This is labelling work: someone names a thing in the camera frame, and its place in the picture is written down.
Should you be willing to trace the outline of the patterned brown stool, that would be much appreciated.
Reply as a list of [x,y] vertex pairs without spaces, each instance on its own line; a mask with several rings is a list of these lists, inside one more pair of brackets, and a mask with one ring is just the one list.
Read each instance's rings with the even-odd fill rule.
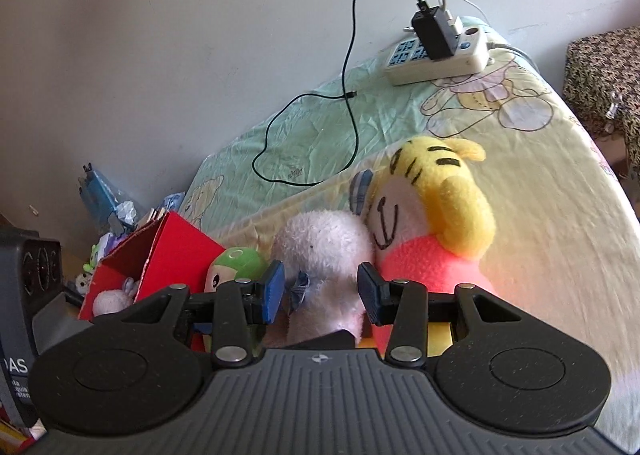
[[562,97],[592,138],[618,133],[629,166],[639,168],[639,28],[570,42]]

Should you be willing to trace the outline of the green frog toy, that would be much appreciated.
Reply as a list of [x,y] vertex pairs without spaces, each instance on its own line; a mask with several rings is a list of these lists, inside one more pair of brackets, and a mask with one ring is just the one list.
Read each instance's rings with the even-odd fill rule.
[[75,279],[75,290],[82,297],[85,297],[85,295],[89,292],[93,275],[94,273],[96,273],[96,268],[98,267],[100,261],[108,253],[108,249],[110,249],[110,246],[107,245],[107,243],[96,244],[92,246],[89,261],[84,264],[84,266],[82,267],[82,272],[78,274]]

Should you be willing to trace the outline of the cartoon print bed sheet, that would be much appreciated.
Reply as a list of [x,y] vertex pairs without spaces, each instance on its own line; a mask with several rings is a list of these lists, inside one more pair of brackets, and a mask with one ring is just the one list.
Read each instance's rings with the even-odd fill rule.
[[591,345],[610,366],[599,429],[639,447],[639,222],[589,134],[502,37],[476,76],[390,84],[383,56],[322,84],[208,156],[180,212],[228,246],[268,253],[289,216],[344,209],[360,170],[413,135],[464,137],[497,222],[482,261],[498,295]]

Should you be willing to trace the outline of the blue plastic bag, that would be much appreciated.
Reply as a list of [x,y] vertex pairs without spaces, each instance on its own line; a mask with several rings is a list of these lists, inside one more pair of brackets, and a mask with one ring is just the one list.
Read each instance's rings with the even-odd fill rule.
[[84,175],[78,178],[79,195],[99,232],[116,236],[131,232],[138,219],[134,200],[113,186],[90,162],[82,170]]

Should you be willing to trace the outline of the yellow tiger plush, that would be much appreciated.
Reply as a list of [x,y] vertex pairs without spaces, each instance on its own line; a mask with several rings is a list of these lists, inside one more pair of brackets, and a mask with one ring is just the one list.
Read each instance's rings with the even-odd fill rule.
[[468,166],[485,159],[485,149],[465,138],[417,135],[372,176],[361,215],[383,279],[409,279],[430,293],[463,283],[494,290],[480,260],[496,221]]

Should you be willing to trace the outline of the white twin bunny plush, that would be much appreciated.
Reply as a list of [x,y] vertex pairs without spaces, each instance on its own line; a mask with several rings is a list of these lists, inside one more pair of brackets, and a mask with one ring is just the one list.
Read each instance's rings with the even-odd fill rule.
[[[362,337],[364,306],[357,288],[358,267],[373,262],[369,231],[344,210],[314,210],[291,216],[273,238],[271,260],[281,261],[285,290],[264,345],[289,347],[337,331]],[[104,290],[93,301],[94,317],[120,312],[134,303],[139,284]]]

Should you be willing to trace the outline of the stack of books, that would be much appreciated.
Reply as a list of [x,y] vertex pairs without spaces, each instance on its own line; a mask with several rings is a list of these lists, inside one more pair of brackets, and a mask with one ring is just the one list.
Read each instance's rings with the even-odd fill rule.
[[186,193],[178,192],[165,196],[158,206],[151,208],[142,216],[134,229],[136,231],[142,229],[146,224],[162,219],[166,213],[178,211],[183,202],[184,195],[186,195]]

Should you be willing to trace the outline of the green round plush toy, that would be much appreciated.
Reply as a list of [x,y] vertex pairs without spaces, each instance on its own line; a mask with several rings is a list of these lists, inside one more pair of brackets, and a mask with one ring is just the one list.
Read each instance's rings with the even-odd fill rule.
[[255,249],[246,247],[226,249],[209,265],[204,291],[214,293],[221,284],[233,282],[235,279],[256,281],[262,277],[267,267],[267,260]]

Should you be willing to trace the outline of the black charger adapter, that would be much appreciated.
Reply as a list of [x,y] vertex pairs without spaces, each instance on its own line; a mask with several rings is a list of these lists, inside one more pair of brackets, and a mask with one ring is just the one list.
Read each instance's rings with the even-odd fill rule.
[[444,11],[439,6],[429,6],[421,1],[411,19],[411,25],[419,38],[426,55],[431,60],[454,56],[458,46],[458,35],[449,25]]

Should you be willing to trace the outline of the red cardboard box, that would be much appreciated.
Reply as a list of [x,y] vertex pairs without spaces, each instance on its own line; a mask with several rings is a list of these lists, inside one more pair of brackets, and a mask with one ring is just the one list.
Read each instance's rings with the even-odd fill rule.
[[171,284],[184,284],[191,293],[204,290],[209,265],[224,247],[176,212],[168,212],[130,234],[104,257],[92,276],[79,317],[91,321],[93,301],[104,290],[119,289],[131,277],[139,284],[139,301]]

